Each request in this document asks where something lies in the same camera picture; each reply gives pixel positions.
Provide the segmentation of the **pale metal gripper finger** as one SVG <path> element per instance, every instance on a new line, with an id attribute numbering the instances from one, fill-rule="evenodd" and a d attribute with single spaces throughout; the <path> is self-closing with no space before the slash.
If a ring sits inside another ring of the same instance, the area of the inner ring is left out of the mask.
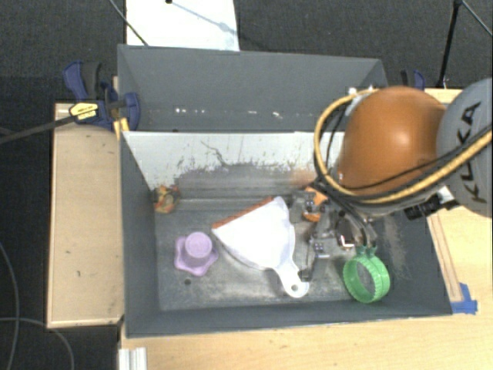
<path id="1" fill-rule="evenodd" d="M 314 207 L 314 192 L 295 192 L 290 203 L 290 222 L 299 223 L 308 220 Z"/>
<path id="2" fill-rule="evenodd" d="M 304 258 L 303 267 L 300 269 L 299 277 L 302 282 L 310 282 L 313 279 L 316 266 L 326 255 L 324 245 L 317 240 L 310 240 Z"/>

